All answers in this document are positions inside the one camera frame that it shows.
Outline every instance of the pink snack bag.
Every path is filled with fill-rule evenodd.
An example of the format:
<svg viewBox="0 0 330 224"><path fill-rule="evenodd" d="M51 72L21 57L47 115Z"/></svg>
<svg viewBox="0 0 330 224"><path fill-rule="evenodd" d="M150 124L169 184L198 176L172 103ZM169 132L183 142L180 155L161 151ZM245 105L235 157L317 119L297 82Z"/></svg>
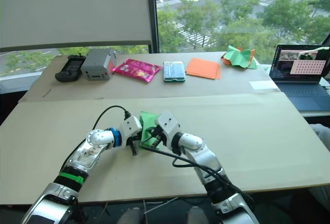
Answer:
<svg viewBox="0 0 330 224"><path fill-rule="evenodd" d="M116 66L113 72L149 83L160 68L160 66L143 61L126 59L122 64Z"/></svg>

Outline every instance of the orange folded paper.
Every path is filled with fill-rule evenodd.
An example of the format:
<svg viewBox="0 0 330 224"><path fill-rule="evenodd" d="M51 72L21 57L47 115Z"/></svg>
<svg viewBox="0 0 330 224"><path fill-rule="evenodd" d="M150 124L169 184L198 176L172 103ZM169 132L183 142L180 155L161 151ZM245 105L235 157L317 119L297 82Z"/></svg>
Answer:
<svg viewBox="0 0 330 224"><path fill-rule="evenodd" d="M192 58L186 67L188 75L220 79L220 64L214 61Z"/></svg>

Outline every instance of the laptop keyboard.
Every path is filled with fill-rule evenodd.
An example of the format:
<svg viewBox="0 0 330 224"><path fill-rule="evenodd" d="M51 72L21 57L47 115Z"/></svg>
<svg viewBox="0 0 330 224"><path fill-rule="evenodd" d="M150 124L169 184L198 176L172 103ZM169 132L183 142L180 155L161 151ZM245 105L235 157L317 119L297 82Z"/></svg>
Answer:
<svg viewBox="0 0 330 224"><path fill-rule="evenodd" d="M319 84L278 84L277 86L288 96L329 96Z"/></svg>

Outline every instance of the window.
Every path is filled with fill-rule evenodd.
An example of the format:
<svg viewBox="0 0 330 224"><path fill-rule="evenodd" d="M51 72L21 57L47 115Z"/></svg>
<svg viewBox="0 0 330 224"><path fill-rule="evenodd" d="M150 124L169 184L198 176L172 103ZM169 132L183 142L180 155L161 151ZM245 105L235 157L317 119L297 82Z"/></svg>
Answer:
<svg viewBox="0 0 330 224"><path fill-rule="evenodd" d="M255 49L271 64L278 44L320 44L328 0L156 0L162 53Z"/></svg>
<svg viewBox="0 0 330 224"><path fill-rule="evenodd" d="M0 94L26 91L56 55L86 55L93 47L63 47L0 53ZM118 54L148 53L147 45L111 46Z"/></svg>

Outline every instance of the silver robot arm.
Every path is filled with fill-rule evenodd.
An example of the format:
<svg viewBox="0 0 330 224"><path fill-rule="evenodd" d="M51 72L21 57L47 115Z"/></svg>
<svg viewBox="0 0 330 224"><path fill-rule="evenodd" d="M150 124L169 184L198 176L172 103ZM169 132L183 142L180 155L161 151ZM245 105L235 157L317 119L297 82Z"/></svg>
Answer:
<svg viewBox="0 0 330 224"><path fill-rule="evenodd" d="M100 154L113 147L126 146L141 132L139 120L131 116L114 130L92 130L72 153L58 177L48 184L23 217L23 224L60 224L70 218L79 219L78 192L97 164Z"/></svg>
<svg viewBox="0 0 330 224"><path fill-rule="evenodd" d="M217 157L206 146L204 139L182 133L178 122L169 111L161 114L156 119L155 124L157 126L151 133L158 139L152 144L152 147L163 142L173 153L185 154L189 160L213 169L230 182ZM212 207L222 223L259 224L237 188L229 187L226 183L217 180L211 173L198 167L195 167L195 171L211 198Z"/></svg>

